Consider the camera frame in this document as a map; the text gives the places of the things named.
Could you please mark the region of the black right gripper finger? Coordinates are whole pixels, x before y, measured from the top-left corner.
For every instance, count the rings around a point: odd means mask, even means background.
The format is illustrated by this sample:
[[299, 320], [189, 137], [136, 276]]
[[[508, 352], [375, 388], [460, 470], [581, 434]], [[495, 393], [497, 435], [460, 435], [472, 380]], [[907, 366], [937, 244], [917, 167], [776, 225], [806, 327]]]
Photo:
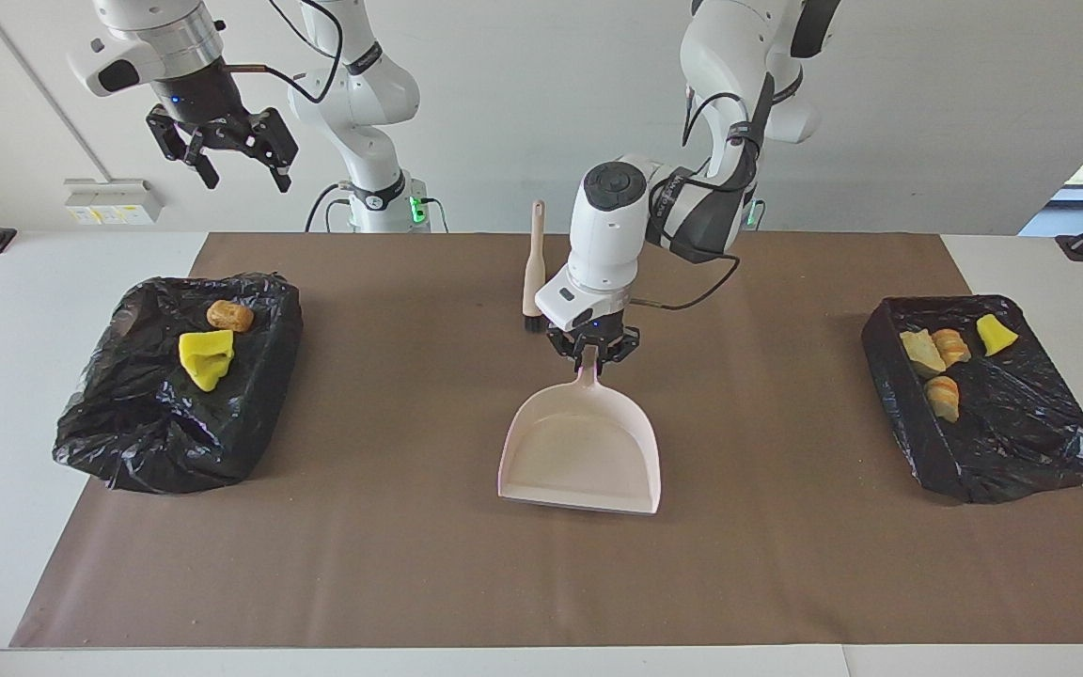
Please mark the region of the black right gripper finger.
[[290, 167], [298, 153], [288, 125], [278, 110], [261, 110], [250, 116], [250, 157], [268, 167], [279, 192], [288, 192], [291, 187]]
[[190, 142], [181, 136], [177, 120], [164, 108], [151, 108], [148, 112], [148, 129], [156, 145], [162, 151], [167, 160], [177, 160], [192, 168], [207, 188], [213, 190], [219, 183], [219, 175], [210, 159], [203, 153], [203, 133], [198, 128], [192, 130]]

